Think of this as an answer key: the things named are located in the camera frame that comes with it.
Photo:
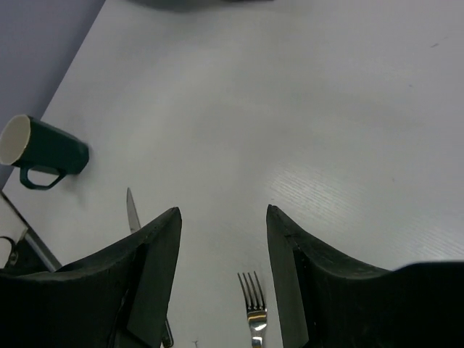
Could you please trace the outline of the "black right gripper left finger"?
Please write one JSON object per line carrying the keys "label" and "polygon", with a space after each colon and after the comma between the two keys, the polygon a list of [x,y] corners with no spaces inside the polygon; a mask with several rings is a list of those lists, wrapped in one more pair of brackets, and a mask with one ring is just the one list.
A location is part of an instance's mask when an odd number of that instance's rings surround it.
{"label": "black right gripper left finger", "polygon": [[159,347],[181,211],[54,272],[1,274],[3,347]]}

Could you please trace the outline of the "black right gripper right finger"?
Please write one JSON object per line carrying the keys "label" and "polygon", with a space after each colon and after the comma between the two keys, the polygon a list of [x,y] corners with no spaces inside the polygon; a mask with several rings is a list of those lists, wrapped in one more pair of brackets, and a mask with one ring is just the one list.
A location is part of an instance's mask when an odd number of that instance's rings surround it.
{"label": "black right gripper right finger", "polygon": [[285,347],[461,347],[463,264],[385,270],[356,260],[297,225],[266,215]]}

